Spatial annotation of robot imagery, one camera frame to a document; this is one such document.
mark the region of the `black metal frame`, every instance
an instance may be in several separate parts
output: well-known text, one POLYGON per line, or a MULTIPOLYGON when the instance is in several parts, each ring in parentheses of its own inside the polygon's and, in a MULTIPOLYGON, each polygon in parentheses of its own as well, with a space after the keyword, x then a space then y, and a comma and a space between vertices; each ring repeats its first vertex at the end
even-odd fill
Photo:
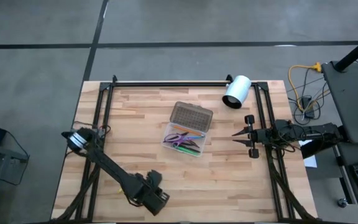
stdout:
MULTIPOLYGON (((98 93, 98 99, 96 102, 95 107, 95 114, 93 118, 93 125, 98 127, 98 120, 99 120, 99 114, 101 111, 101 103, 103 100, 104 92, 107 91, 107 102, 106 107, 104 110, 104 117, 103 117, 103 124, 102 128, 105 130, 106 126, 108 125, 108 119, 109 119, 109 111, 110 111, 110 105, 112 102, 112 93, 114 90, 114 87, 133 87, 133 86, 139 86, 139 87, 145 87, 145 86, 153 86, 153 87, 161 87, 161 86, 226 86, 227 84, 230 84, 232 82, 232 77, 230 75, 227 76, 226 80, 224 81, 188 81, 188 82, 119 82, 117 81, 117 78, 113 76, 112 82, 101 82, 99 86, 99 93, 98 93)), ((270 93, 269 93, 269 87, 267 85, 267 82, 253 82, 251 84, 251 87, 255 90, 255 97, 257 101, 257 107, 259 112, 259 118, 260 118, 260 125, 261 128, 267 128, 266 121, 265 121, 265 114, 264 109, 262 106, 262 98, 260 91, 263 91, 265 95, 265 99, 267 102, 267 111, 268 111, 268 117, 270 120, 270 123, 272 124, 275 120, 274 113, 273 113, 273 106, 270 99, 270 93)), ((266 155, 268 164, 269 162, 273 162, 272 157, 272 150, 265 147, 266 155)), ((287 179, 287 173, 285 170, 285 165, 283 158, 281 156, 277 156, 278 158, 278 166, 280 175, 286 185, 288 185, 288 179, 287 179)), ((79 198, 80 202, 76 206, 76 214, 74 217, 74 220, 52 220, 54 223, 91 223, 93 219, 93 213, 94 213, 94 206, 96 202, 96 196, 97 196, 97 190, 98 190, 98 182, 99 182, 99 172, 100 167, 95 166, 92 174, 90 175, 91 170, 91 162, 89 160, 86 160, 84 171, 83 171, 83 179, 81 182, 81 196, 79 198), (88 191, 88 188, 92 185, 91 189, 91 195, 89 200, 89 207, 88 207, 88 213, 86 218, 82 216, 83 214, 83 197, 85 196, 85 192, 88 191)), ((275 210, 277 214, 277 220, 279 222, 285 220, 287 221, 287 218, 283 217, 283 211, 282 206, 280 202, 280 195, 278 192, 277 182, 273 178, 272 173, 270 172, 270 181, 272 184, 272 193, 273 193, 273 200, 275 203, 275 210)), ((287 210, 288 210, 288 216, 290 220, 295 220, 295 213, 292 204, 290 201, 285 197, 287 210)))

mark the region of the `white paper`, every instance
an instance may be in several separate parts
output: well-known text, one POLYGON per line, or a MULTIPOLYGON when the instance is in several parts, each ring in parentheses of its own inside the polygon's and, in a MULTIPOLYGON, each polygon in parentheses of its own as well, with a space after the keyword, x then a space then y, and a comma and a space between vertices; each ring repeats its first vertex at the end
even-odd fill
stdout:
MULTIPOLYGON (((299 141, 299 145, 303 146, 303 145, 305 145, 305 144, 307 144, 309 142, 311 142, 311 140, 299 141)), ((311 156, 311 157, 308 157, 308 158, 304 159, 303 163, 305 163, 305 167, 317 168, 317 162, 316 162, 316 157, 315 156, 311 156)))

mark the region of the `white cylindrical light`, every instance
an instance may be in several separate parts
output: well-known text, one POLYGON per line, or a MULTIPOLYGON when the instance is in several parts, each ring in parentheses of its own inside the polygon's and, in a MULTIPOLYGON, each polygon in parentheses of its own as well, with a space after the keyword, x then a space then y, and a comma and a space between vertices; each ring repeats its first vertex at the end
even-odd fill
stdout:
POLYGON ((248 96, 250 87, 251 80, 243 75, 238 75, 229 85, 226 94, 222 97, 223 103, 230 108, 241 108, 248 96))

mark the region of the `plastic storage box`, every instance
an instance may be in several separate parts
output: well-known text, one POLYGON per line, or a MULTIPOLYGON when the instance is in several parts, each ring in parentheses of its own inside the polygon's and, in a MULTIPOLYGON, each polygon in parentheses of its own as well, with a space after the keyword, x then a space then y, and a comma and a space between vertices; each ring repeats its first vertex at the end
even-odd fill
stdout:
POLYGON ((211 110, 188 103, 177 102, 173 108, 170 123, 168 123, 165 129, 161 145, 192 156, 201 156, 212 116, 213 112, 211 110), (176 140, 175 135, 184 133, 187 133, 185 137, 194 137, 194 139, 191 139, 191 142, 185 142, 186 146, 178 147, 172 140, 166 141, 172 138, 176 140))

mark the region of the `yellow cable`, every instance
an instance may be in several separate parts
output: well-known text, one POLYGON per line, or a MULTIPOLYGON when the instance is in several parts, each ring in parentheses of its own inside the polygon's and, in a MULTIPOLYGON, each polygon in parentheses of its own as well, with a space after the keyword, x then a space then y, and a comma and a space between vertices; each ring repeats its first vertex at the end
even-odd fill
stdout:
POLYGON ((293 85, 292 79, 291 79, 291 70, 292 70, 293 68, 313 68, 313 66, 293 65, 293 66, 291 66, 290 69, 288 70, 288 81, 290 81, 290 84, 291 84, 291 86, 292 86, 292 90, 293 90, 294 93, 295 93, 295 97, 296 97, 295 99, 296 99, 296 103, 297 103, 297 105, 298 105, 298 108, 299 108, 299 110, 300 110, 301 112, 303 112, 303 108, 302 108, 302 106, 301 106, 301 104, 300 104, 300 102, 299 102, 298 92, 297 92, 297 90, 295 89, 295 86, 293 85))

